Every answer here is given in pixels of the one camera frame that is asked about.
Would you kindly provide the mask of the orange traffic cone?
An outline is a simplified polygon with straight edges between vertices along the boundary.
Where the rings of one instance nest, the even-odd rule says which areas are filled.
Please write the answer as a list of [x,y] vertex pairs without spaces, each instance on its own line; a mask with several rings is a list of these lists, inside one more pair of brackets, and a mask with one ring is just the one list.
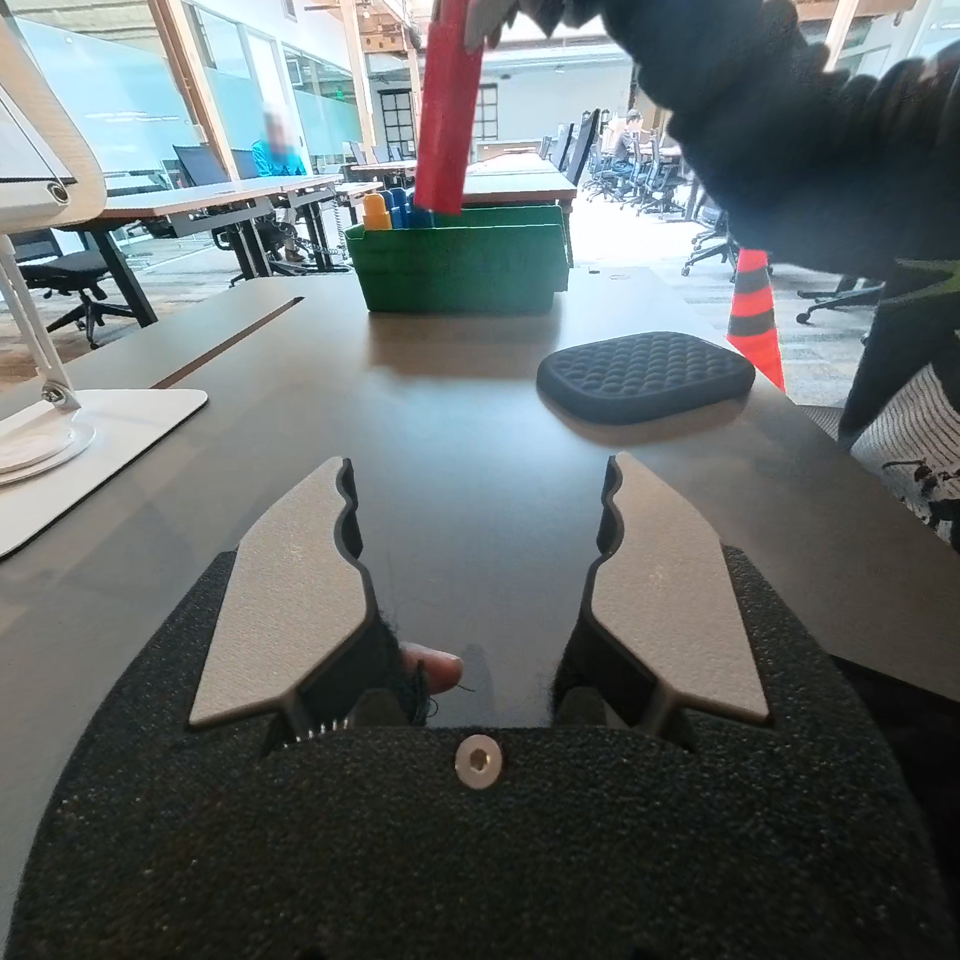
[[786,391],[769,262],[762,250],[739,251],[726,340],[777,389]]

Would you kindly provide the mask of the black wrist rest pad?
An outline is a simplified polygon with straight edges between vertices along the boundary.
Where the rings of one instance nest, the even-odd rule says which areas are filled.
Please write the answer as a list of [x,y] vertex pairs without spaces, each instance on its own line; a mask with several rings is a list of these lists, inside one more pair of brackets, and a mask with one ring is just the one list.
[[634,426],[738,400],[755,366],[737,351],[675,331],[588,342],[546,356],[537,390],[561,412],[598,426]]

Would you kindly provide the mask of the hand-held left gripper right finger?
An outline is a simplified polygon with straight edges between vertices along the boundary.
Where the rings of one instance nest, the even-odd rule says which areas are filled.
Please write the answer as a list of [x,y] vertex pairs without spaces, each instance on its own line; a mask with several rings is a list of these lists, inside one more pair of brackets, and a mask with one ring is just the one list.
[[650,678],[610,703],[631,726],[665,727],[679,709],[765,724],[770,708],[719,535],[632,454],[608,459],[598,563],[586,621]]

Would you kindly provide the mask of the row of black office chairs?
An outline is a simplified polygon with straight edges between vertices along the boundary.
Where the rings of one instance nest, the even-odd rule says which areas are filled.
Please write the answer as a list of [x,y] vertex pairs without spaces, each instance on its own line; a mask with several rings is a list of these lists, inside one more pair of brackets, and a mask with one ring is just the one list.
[[680,274],[687,277],[695,265],[718,258],[730,267],[733,280],[740,246],[731,233],[729,214],[707,192],[680,147],[665,132],[647,128],[642,121],[632,172],[620,186],[614,186],[610,166],[625,119],[600,111],[589,145],[583,150],[576,145],[570,147],[562,171],[580,174],[578,198],[586,203],[605,201],[637,216],[650,214],[663,221],[679,219],[700,224]]

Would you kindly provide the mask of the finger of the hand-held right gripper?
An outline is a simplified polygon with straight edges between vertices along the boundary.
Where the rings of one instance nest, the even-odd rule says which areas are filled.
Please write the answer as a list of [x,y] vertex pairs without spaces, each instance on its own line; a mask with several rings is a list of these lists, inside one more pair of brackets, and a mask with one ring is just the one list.
[[495,49],[505,27],[513,25],[522,1],[468,1],[463,24],[463,49]]

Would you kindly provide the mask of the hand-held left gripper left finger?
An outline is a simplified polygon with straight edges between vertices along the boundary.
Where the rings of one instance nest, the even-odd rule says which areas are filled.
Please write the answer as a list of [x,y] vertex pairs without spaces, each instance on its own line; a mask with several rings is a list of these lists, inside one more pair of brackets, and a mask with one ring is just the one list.
[[194,729],[277,713],[290,730],[317,730],[306,687],[378,619],[359,558],[354,467],[321,463],[241,538],[202,667]]

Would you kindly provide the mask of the row of coloured flat blocks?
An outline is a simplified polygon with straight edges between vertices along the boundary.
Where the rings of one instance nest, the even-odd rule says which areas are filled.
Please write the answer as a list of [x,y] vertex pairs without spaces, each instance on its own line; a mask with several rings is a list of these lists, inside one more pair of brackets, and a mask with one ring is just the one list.
[[414,204],[411,191],[397,187],[363,198],[363,225],[368,232],[429,230],[437,222],[432,212]]

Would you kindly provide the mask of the red long block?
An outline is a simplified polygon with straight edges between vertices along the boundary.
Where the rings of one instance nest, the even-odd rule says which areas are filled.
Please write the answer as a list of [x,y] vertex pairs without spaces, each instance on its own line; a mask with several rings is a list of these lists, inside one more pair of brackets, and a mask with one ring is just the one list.
[[481,79],[482,50],[464,46],[469,6],[435,2],[425,49],[414,204],[447,216],[462,210]]

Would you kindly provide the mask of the wooden top office desk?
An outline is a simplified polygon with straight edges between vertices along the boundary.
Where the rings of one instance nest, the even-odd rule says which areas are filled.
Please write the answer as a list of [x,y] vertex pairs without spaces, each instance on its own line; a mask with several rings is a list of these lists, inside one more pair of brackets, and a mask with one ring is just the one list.
[[342,174],[256,177],[186,189],[108,198],[98,215],[60,223],[58,230],[89,234],[138,326],[150,327],[158,317],[140,286],[113,231],[137,222],[162,221],[177,238],[235,229],[235,257],[247,280],[273,275],[256,221],[274,210],[274,200],[293,210],[313,211],[325,200],[335,200]]
[[502,153],[470,164],[463,185],[462,208],[559,207],[568,263],[574,265],[570,218],[577,186],[534,151]]

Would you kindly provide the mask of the person's left hand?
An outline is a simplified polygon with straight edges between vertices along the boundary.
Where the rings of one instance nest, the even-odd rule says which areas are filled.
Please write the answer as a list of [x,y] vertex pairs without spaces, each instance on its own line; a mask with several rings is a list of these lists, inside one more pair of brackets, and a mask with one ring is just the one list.
[[401,643],[399,650],[404,669],[429,695],[443,694],[461,683],[464,665],[457,655],[414,643]]

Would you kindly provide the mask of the person's right forearm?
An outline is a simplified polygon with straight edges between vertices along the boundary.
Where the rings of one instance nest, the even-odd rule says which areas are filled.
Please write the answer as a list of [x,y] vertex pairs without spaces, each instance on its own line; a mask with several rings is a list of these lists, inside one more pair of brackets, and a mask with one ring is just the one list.
[[826,68],[790,2],[608,2],[609,35],[737,241],[958,292],[958,43],[881,78]]

